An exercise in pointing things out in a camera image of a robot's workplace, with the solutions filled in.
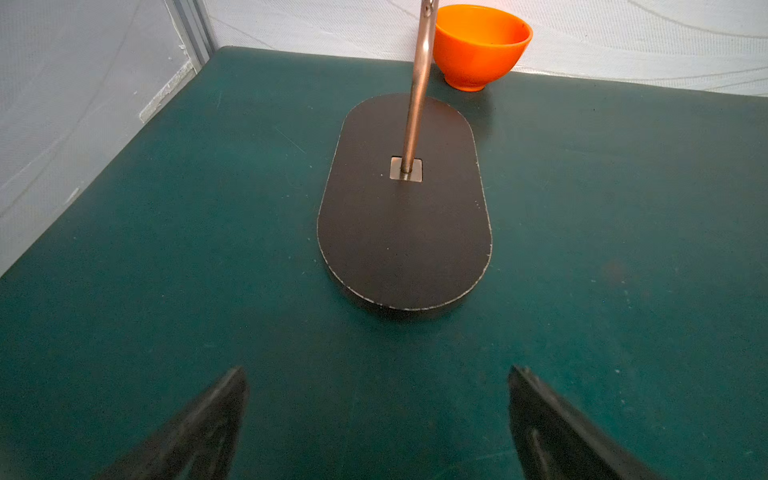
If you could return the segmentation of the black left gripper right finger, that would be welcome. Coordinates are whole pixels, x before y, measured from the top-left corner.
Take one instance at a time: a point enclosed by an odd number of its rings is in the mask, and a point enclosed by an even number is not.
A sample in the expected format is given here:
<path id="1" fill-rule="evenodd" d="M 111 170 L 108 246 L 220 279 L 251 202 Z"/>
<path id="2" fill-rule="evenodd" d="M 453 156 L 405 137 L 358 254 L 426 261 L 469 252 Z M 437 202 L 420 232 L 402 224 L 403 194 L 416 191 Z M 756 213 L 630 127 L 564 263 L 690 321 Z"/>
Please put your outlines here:
<path id="1" fill-rule="evenodd" d="M 508 376 L 510 432 L 527 479 L 658 479 L 529 368 Z"/>

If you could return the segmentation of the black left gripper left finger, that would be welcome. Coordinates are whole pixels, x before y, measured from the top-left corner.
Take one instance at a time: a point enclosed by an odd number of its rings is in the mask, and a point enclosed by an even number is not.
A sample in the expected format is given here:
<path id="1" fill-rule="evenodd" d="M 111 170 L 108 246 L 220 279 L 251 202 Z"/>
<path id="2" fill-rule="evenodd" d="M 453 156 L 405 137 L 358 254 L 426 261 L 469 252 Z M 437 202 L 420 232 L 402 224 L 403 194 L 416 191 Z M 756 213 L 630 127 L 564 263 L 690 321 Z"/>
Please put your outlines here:
<path id="1" fill-rule="evenodd" d="M 245 371 L 226 371 L 97 479 L 226 479 L 248 401 Z"/>

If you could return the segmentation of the copper wine glass stand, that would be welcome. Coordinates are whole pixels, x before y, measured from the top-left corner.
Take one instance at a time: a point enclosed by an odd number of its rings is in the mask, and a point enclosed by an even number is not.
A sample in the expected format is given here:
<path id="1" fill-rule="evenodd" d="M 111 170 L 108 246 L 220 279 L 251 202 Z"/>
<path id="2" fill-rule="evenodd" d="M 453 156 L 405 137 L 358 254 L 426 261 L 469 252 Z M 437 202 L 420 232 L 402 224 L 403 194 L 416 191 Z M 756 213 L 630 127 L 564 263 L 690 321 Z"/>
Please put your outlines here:
<path id="1" fill-rule="evenodd" d="M 420 6 L 409 93 L 346 116 L 317 219 L 329 272 L 379 308 L 445 308 L 480 281 L 491 224 L 472 129 L 427 95 L 438 5 Z"/>

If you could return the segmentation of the orange bowl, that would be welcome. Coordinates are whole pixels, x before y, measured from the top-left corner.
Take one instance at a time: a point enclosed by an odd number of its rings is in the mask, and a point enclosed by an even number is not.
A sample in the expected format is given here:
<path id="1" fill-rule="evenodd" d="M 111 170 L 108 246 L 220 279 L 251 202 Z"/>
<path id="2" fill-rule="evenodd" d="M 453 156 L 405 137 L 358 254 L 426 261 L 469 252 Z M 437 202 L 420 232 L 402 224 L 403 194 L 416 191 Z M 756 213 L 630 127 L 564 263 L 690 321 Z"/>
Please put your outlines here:
<path id="1" fill-rule="evenodd" d="M 505 11 L 456 4 L 437 13 L 434 60 L 451 87 L 478 92 L 507 75 L 533 39 L 524 20 Z"/>

